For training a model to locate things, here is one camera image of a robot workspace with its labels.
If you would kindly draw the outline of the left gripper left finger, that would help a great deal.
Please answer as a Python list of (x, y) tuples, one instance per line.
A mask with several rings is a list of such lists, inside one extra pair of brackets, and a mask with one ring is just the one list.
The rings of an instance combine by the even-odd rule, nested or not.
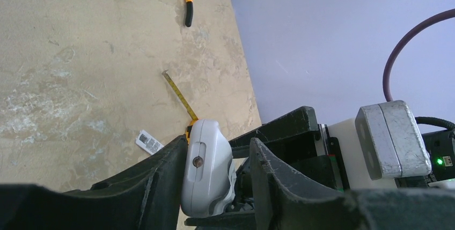
[(1, 229), (176, 229), (187, 140), (95, 183), (55, 192), (36, 184), (1, 185)]

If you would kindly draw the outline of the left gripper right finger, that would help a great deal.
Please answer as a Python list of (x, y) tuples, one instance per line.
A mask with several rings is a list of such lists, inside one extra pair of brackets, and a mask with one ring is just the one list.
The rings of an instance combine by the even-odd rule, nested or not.
[(328, 188), (250, 142), (257, 229), (454, 229), (454, 191)]

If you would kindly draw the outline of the white remote control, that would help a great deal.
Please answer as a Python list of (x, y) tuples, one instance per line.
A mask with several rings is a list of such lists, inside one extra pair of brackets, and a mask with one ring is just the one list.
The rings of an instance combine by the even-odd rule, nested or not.
[(220, 215), (235, 198), (236, 170), (229, 141), (215, 120), (201, 119), (190, 132), (181, 209), (193, 218)]

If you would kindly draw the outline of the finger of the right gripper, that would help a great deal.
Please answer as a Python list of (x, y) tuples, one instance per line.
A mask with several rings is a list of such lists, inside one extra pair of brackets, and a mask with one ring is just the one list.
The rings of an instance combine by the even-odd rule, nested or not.
[(254, 210), (227, 212), (207, 218), (187, 218), (185, 225), (196, 229), (256, 229)]

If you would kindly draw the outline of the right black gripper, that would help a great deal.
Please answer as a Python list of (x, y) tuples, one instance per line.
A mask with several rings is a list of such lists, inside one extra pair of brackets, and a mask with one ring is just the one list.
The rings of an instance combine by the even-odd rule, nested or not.
[(234, 211), (255, 214), (348, 214), (339, 142), (301, 106), (229, 141), (236, 170)]

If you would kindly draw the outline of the white battery cover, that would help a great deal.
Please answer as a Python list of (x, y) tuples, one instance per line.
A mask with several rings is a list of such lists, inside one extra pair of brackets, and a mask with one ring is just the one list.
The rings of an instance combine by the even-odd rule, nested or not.
[(149, 155), (156, 154), (159, 150), (161, 150), (164, 147), (163, 144), (157, 141), (145, 130), (141, 130), (139, 132), (138, 136), (135, 139), (135, 143)]

